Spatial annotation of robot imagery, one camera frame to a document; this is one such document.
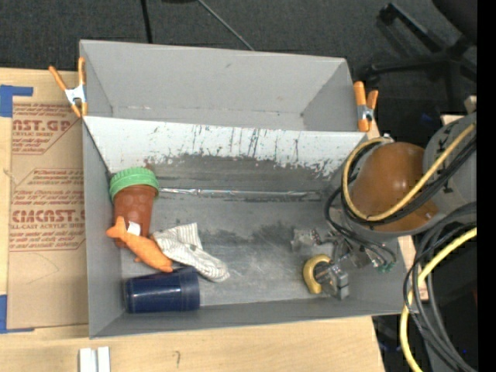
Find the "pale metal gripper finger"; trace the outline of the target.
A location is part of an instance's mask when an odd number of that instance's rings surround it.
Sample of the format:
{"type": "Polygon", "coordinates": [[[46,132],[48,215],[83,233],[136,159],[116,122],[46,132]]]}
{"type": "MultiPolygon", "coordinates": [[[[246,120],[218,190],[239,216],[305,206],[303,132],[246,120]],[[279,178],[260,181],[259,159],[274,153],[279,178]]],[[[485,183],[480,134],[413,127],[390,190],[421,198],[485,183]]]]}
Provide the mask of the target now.
{"type": "Polygon", "coordinates": [[[328,279],[323,284],[323,291],[336,299],[343,300],[350,294],[349,282],[346,278],[344,280],[328,279]]]}
{"type": "Polygon", "coordinates": [[[347,272],[337,264],[318,264],[315,278],[319,284],[347,284],[347,272]]]}

